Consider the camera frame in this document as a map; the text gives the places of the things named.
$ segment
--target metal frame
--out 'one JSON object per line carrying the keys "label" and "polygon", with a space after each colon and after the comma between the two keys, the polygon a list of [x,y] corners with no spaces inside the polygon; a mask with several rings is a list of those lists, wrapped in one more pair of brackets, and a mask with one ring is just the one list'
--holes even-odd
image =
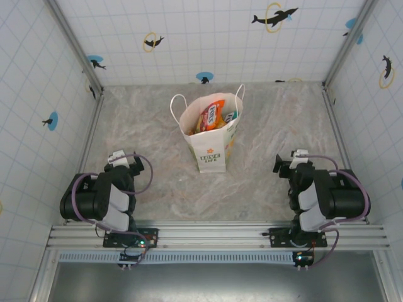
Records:
{"label": "metal frame", "polygon": [[331,85],[331,82],[336,78],[337,73],[340,71],[341,66],[346,61],[347,56],[349,55],[351,49],[354,47],[358,37],[362,34],[364,26],[370,18],[378,2],[379,0],[366,0],[364,2],[364,5],[355,21],[353,28],[348,33],[345,43],[341,47],[341,50],[339,51],[329,73],[326,76],[326,80],[324,81],[326,87],[329,87]]}
{"label": "metal frame", "polygon": [[61,32],[64,35],[64,38],[68,42],[71,50],[76,56],[78,62],[80,63],[84,73],[87,75],[89,82],[91,83],[91,87],[99,94],[102,95],[102,85],[95,74],[94,69],[92,68],[87,56],[81,48],[80,43],[78,42],[76,36],[73,33],[69,23],[67,22],[63,12],[57,3],[56,0],[43,0],[45,5],[48,7],[51,12],[55,22],[59,26]]}
{"label": "metal frame", "polygon": [[101,97],[99,98],[99,101],[96,104],[93,115],[91,117],[91,124],[89,125],[88,132],[86,135],[86,143],[85,143],[85,146],[82,150],[82,154],[80,157],[81,160],[80,160],[80,164],[79,164],[78,170],[77,170],[78,173],[84,172],[84,168],[86,166],[86,162],[87,162],[88,155],[89,155],[89,150],[91,148],[91,144],[93,143],[94,133],[95,133],[96,125],[98,124],[99,115],[101,113],[104,98],[105,98],[105,96],[102,94]]}
{"label": "metal frame", "polygon": [[[271,227],[285,227],[286,222],[199,222],[199,221],[137,221],[139,227],[159,229],[158,248],[152,249],[144,264],[160,263],[277,263],[290,265],[295,248],[271,248],[270,240],[262,233]],[[399,297],[393,281],[387,253],[389,241],[382,225],[369,225],[365,221],[340,225],[338,251],[373,251],[380,281],[388,301]],[[327,234],[327,251],[335,236]],[[122,263],[118,256],[123,249],[106,249],[103,239],[95,234],[94,226],[69,221],[53,226],[43,258],[37,284],[30,302],[48,301],[57,275],[59,262]]]}
{"label": "metal frame", "polygon": [[[91,86],[101,96],[93,113],[88,139],[82,153],[79,171],[83,171],[103,104],[102,87],[74,36],[56,0],[44,0],[52,12],[67,42],[83,67]],[[334,80],[338,70],[360,35],[378,0],[368,0],[350,31],[324,83],[323,98],[333,132],[345,167],[350,167],[346,148],[331,106],[326,88]],[[290,255],[295,248],[273,249],[270,240],[261,234],[271,227],[287,227],[288,222],[199,222],[199,221],[137,221],[139,227],[159,229],[158,248],[147,253],[144,264],[158,263],[279,263],[291,264]],[[388,301],[401,301],[402,289],[395,282],[391,267],[391,250],[382,225],[369,225],[367,221],[338,226],[340,239],[336,250],[372,251],[379,271],[379,279]],[[327,248],[334,243],[335,235],[327,234]],[[30,302],[48,301],[57,277],[59,262],[119,263],[123,249],[105,249],[102,238],[95,235],[94,227],[85,223],[66,222],[53,226],[47,249],[33,288]]]}

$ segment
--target white paper bag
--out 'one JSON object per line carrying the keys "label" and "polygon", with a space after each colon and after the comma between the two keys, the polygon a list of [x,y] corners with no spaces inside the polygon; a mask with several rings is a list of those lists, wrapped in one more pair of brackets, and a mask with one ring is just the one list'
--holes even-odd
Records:
{"label": "white paper bag", "polygon": [[[239,98],[238,93],[241,88],[243,88],[243,93],[242,97]],[[226,162],[231,153],[232,146],[234,145],[238,122],[242,116],[242,100],[244,99],[244,95],[245,85],[241,84],[235,95],[232,93],[215,93],[209,96],[200,97],[194,100],[189,106],[182,94],[177,94],[172,98],[170,105],[172,116],[178,123],[179,129],[197,161],[200,173],[226,171]],[[181,96],[186,105],[186,109],[179,118],[179,121],[176,119],[172,111],[172,103],[177,96]],[[230,121],[221,129],[188,135],[191,130],[196,128],[200,114],[210,104],[221,99],[225,100],[221,115],[225,117],[227,114],[236,111],[236,119]]]}

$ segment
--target gray floor below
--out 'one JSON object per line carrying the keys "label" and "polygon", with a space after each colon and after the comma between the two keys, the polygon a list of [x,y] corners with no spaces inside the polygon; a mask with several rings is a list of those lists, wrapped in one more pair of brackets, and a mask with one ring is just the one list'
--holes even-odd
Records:
{"label": "gray floor below", "polygon": [[[142,220],[289,220],[288,184],[272,173],[275,155],[296,148],[340,162],[319,83],[246,84],[244,112],[227,172],[200,174],[169,111],[177,94],[194,100],[215,92],[235,93],[238,84],[109,87],[86,162],[101,172],[112,151],[135,150],[154,166],[154,182],[137,196],[134,217]],[[184,104],[178,100],[174,112]],[[314,160],[317,168],[331,168]],[[135,178],[144,187],[149,170]]]}
{"label": "gray floor below", "polygon": [[57,302],[381,302],[369,252],[336,252],[311,271],[269,264],[61,264]]}

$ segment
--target white tile wall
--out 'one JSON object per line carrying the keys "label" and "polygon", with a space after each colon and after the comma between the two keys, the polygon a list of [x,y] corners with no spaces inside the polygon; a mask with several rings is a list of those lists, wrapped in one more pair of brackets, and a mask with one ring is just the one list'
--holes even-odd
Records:
{"label": "white tile wall", "polygon": [[[273,1],[242,0],[59,0],[88,55],[100,55],[106,70],[95,71],[104,85],[275,81],[323,81],[364,0],[282,0],[298,8],[277,33],[253,23]],[[145,36],[164,39],[152,52]]]}
{"label": "white tile wall", "polygon": [[[370,221],[385,225],[403,273],[402,1],[380,1],[363,34],[332,86],[335,110],[353,169],[372,199]],[[379,85],[384,55],[395,72],[387,89]]]}
{"label": "white tile wall", "polygon": [[[0,301],[26,301],[95,101],[42,0],[0,9]],[[53,111],[55,131],[42,126]]]}

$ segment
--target gray marble surface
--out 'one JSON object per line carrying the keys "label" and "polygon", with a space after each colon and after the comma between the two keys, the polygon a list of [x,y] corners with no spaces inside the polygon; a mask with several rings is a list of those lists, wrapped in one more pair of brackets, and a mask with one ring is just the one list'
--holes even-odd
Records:
{"label": "gray marble surface", "polygon": [[[341,162],[319,83],[247,83],[244,112],[226,173],[200,174],[169,111],[183,94],[188,102],[215,92],[235,93],[238,84],[109,87],[99,116],[86,172],[101,172],[108,154],[124,149],[146,156],[154,181],[137,196],[141,220],[290,220],[288,183],[272,173],[275,155],[296,148]],[[178,100],[174,112],[180,116]],[[318,168],[332,168],[313,160]],[[147,184],[149,169],[135,178]]]}

